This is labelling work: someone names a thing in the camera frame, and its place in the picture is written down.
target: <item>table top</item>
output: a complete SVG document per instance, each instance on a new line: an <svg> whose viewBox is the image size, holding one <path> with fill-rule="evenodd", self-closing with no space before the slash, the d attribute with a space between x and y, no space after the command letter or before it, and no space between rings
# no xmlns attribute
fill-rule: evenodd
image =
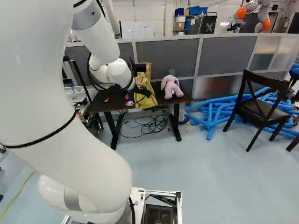
<svg viewBox="0 0 299 224"><path fill-rule="evenodd" d="M154 91L155 97L157 99L158 105L168 105L168 104L180 104L180 103L189 103L193 100L190 94L185 93L184 89L181 87L181 90L184 93L183 97L173 96L171 99L164 99L165 92L162 91L161 81L160 82L152 82L151 83ZM106 111L117 111L117 110L126 110L126 109L135 109L135 106L126 106L125 97L120 95L119 93L112 93L106 90L100 90L93 102L88 106L88 113L95 112L106 112Z"/></svg>

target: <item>orange object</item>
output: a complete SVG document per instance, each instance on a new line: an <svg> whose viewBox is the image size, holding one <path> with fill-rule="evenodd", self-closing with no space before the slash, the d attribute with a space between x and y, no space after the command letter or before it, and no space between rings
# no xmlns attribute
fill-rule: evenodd
<svg viewBox="0 0 299 224"><path fill-rule="evenodd" d="M238 11L237 11L238 18L244 19L245 15L246 15L246 11L247 11L247 9L245 7L239 8Z"/></svg>
<svg viewBox="0 0 299 224"><path fill-rule="evenodd" d="M271 22L270 22L270 19L266 19L263 23L263 26L262 26L262 30L267 30L271 27Z"/></svg>

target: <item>blue box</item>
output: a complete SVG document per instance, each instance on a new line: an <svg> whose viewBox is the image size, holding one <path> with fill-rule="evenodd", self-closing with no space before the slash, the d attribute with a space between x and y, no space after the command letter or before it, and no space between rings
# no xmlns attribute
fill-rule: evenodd
<svg viewBox="0 0 299 224"><path fill-rule="evenodd" d="M191 22L185 22L185 29L190 29Z"/></svg>
<svg viewBox="0 0 299 224"><path fill-rule="evenodd" d="M190 7L189 9L189 15L201 15L203 14L207 14L207 7L199 7L199 6L194 6L194 7Z"/></svg>
<svg viewBox="0 0 299 224"><path fill-rule="evenodd" d="M177 8L174 10L174 16L184 15L184 8Z"/></svg>

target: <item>wooden table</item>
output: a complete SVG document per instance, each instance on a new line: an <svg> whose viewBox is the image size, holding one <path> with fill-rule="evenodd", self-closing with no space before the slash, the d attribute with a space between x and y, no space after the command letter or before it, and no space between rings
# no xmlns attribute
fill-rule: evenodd
<svg viewBox="0 0 299 224"><path fill-rule="evenodd" d="M174 104L174 112L173 114L169 115L169 120L171 121L171 126L173 129L173 133L176 137L177 141L181 141L181 134L178 130L178 114L179 114L179 104L181 103L190 103L193 99L190 94L184 92L183 97L176 97L173 96L172 99L164 99L164 91L160 90L161 82L152 82L152 87L155 91L155 97L157 99L158 105L157 106L163 106L168 104ZM130 99L133 99L133 93L129 94ZM98 113L98 112L104 112L104 115L106 117L107 123L109 125L109 128L111 130L111 133L113 135L112 141L111 141L111 148L113 150L116 149L118 136L121 129L121 119L117 120L117 123L115 125L111 111L117 111L117 110L129 110L129 109L135 109L135 106L126 106L125 102L127 100L125 99L124 95L121 95L119 93L113 93L106 90L100 90L98 94L93 99L92 103L87 108L87 113Z"/></svg>

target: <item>black chair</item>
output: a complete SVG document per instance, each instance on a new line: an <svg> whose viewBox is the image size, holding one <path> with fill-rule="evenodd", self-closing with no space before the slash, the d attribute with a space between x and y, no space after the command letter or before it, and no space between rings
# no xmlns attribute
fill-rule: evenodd
<svg viewBox="0 0 299 224"><path fill-rule="evenodd" d="M263 93L255 95L251 82L268 86L270 87ZM242 101L243 93L245 90L245 85L248 85L249 91L252 95L252 98ZM223 132L226 132L233 122L235 115L238 114L244 122L249 122L254 126L258 127L258 131L252 139L251 143L246 149L246 152L249 152L252 145L258 138L261 131L268 126L279 124L276 130L273 132L273 135L270 137L270 141L273 141L279 131L283 128L287 120L291 117L288 113L276 109L280 100L287 95L287 90L289 88L290 81L277 80L273 78L267 78L260 76L254 72L244 69L242 83L239 91L239 95L235 104L235 108L230 116L228 122L226 123ZM257 98L264 96L271 92L280 91L277 100L274 105L270 105L266 102L263 102Z"/></svg>
<svg viewBox="0 0 299 224"><path fill-rule="evenodd" d="M291 151L299 143L299 135L288 145L286 148L287 151Z"/></svg>

